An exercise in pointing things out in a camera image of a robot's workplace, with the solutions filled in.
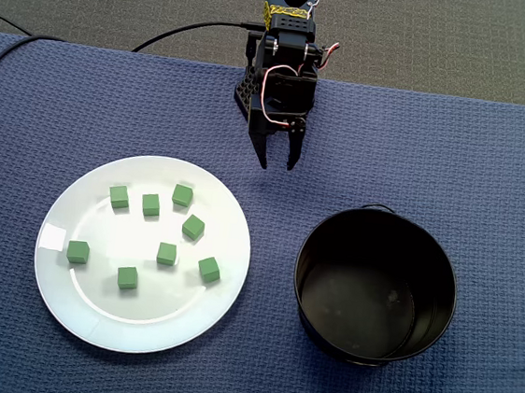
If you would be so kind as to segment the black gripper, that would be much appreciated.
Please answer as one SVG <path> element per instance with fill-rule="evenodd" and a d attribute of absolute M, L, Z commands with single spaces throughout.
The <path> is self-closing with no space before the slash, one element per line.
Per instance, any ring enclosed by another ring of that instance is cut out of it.
<path fill-rule="evenodd" d="M 317 77 L 287 64 L 264 68 L 256 79 L 256 92 L 251 95 L 248 135 L 260 166 L 267 168 L 269 135 L 289 135 L 287 169 L 299 161 L 305 139 L 307 115 L 314 105 Z"/>

